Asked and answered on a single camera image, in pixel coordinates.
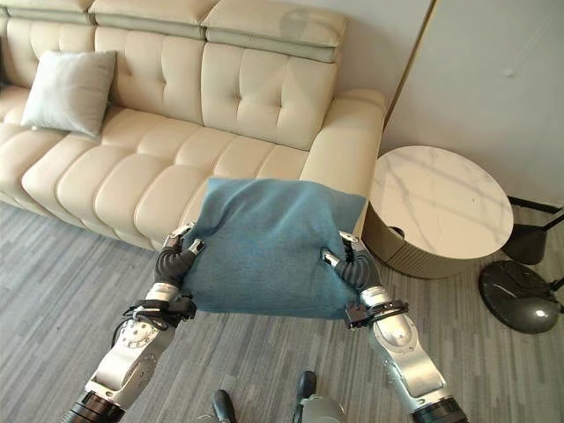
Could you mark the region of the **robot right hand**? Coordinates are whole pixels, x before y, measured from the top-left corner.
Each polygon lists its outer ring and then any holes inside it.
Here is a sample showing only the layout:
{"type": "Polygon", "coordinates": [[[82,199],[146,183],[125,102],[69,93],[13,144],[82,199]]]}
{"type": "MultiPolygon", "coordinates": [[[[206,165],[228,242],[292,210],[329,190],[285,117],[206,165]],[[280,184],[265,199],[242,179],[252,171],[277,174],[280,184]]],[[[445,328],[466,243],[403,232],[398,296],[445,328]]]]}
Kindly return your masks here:
{"type": "Polygon", "coordinates": [[[372,289],[382,288],[379,271],[361,238],[343,231],[339,235],[345,248],[345,259],[327,248],[321,249],[321,258],[365,302],[372,289]]]}

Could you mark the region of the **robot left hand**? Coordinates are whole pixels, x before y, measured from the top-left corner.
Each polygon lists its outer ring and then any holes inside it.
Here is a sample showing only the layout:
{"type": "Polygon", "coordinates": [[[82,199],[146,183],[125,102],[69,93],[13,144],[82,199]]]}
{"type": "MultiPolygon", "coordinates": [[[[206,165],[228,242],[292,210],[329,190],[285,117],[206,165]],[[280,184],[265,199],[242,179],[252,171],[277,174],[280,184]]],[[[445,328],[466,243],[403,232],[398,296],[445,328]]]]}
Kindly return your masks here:
{"type": "Polygon", "coordinates": [[[194,225],[195,223],[190,221],[177,227],[167,236],[155,262],[153,286],[166,288],[174,294],[181,291],[183,279],[204,249],[204,241],[198,238],[187,249],[182,248],[184,238],[194,225]]]}

